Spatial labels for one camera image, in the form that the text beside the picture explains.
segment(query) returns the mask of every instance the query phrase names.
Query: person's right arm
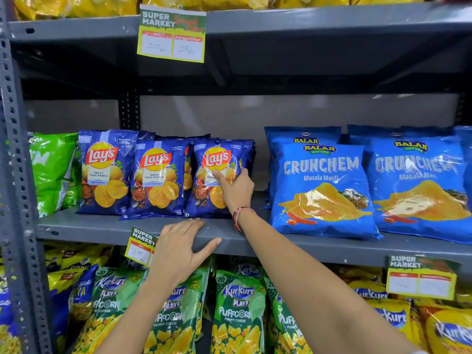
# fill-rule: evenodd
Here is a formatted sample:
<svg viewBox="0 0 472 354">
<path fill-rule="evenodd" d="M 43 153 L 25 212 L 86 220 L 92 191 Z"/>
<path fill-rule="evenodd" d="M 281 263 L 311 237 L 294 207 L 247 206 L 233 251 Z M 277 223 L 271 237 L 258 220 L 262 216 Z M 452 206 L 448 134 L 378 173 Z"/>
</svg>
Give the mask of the person's right arm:
<svg viewBox="0 0 472 354">
<path fill-rule="evenodd" d="M 243 169 L 220 182 L 229 211 L 251 206 L 254 184 Z M 314 353 L 411 354 L 418 349 L 323 264 L 251 211 L 238 219 L 268 276 Z"/>
</svg>

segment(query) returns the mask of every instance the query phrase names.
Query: red thread wristband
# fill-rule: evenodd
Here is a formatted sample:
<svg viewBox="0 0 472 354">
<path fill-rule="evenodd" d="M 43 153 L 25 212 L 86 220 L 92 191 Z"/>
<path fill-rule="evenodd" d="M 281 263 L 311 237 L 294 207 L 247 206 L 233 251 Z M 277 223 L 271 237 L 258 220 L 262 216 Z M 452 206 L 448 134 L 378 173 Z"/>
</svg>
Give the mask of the red thread wristband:
<svg viewBox="0 0 472 354">
<path fill-rule="evenodd" d="M 243 206 L 243 207 L 238 207 L 236 209 L 236 211 L 233 213 L 233 224 L 235 226 L 235 230 L 237 232 L 242 232 L 241 229 L 239 228 L 238 224 L 237 224 L 237 219 L 239 218 L 239 214 L 241 212 L 243 212 L 244 210 L 250 210 L 252 211 L 253 213 L 256 213 L 256 211 L 254 211 L 252 208 L 250 207 L 247 207 L 247 206 Z"/>
</svg>

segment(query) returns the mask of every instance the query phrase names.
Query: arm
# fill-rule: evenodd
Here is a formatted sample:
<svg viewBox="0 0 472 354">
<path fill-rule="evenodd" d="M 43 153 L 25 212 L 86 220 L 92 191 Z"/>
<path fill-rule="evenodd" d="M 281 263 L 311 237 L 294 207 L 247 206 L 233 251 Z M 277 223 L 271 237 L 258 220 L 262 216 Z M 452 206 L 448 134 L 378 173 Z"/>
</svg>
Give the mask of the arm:
<svg viewBox="0 0 472 354">
<path fill-rule="evenodd" d="M 246 169 L 233 184 L 221 173 L 214 175 L 231 213 L 250 206 L 254 184 Z M 314 353 L 418 350 L 334 273 L 255 213 L 241 212 L 238 224 Z"/>
<path fill-rule="evenodd" d="M 196 219 L 164 226 L 147 279 L 96 354 L 143 354 L 146 339 L 167 298 L 221 242 L 221 238 L 215 238 L 203 250 L 193 253 L 193 238 L 203 225 Z"/>
</svg>

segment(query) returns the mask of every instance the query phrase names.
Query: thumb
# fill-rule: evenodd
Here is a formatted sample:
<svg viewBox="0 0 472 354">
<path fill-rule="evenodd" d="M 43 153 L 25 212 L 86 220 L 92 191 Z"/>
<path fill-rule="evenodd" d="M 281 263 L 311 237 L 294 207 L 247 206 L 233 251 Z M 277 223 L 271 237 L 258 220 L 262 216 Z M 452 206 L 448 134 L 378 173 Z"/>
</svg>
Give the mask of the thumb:
<svg viewBox="0 0 472 354">
<path fill-rule="evenodd" d="M 197 268 L 200 266 L 208 256 L 210 256 L 213 251 L 216 250 L 217 246 L 221 243 L 221 238 L 214 238 L 212 239 L 204 248 L 203 250 L 194 253 L 192 256 L 192 267 Z"/>
<path fill-rule="evenodd" d="M 218 170 L 213 171 L 213 176 L 218 180 L 218 182 L 221 185 L 221 188 L 223 189 L 223 192 L 225 192 L 225 189 L 229 185 L 229 183 L 226 180 L 225 176 L 221 172 L 219 172 Z"/>
</svg>

